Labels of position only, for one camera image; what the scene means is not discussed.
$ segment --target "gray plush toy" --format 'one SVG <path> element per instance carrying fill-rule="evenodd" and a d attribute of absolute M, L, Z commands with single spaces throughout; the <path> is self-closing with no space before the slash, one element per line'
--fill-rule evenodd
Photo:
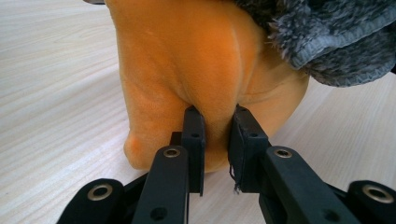
<path fill-rule="evenodd" d="M 236 0 L 282 57 L 318 82 L 374 81 L 396 64 L 395 0 Z"/>

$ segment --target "orange plush toy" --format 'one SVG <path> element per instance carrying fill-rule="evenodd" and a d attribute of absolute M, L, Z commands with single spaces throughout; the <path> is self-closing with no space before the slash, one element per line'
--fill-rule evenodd
<path fill-rule="evenodd" d="M 130 132 L 124 150 L 136 169 L 182 130 L 184 110 L 205 117 L 205 171 L 228 166 L 235 106 L 271 136 L 301 102 L 308 75 L 284 62 L 267 33 L 234 1 L 106 0 L 117 30 Z"/>

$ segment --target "wood grain surface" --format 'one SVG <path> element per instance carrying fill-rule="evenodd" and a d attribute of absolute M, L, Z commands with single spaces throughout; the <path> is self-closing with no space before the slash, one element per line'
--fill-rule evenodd
<path fill-rule="evenodd" d="M 396 76 L 336 89 L 311 80 L 273 145 L 299 151 L 340 189 L 370 179 L 396 189 Z M 55 223 L 97 178 L 127 184 L 128 118 L 106 6 L 2 0 L 0 223 Z M 233 194 L 227 171 L 191 195 L 190 223 L 264 223 L 258 195 Z"/>

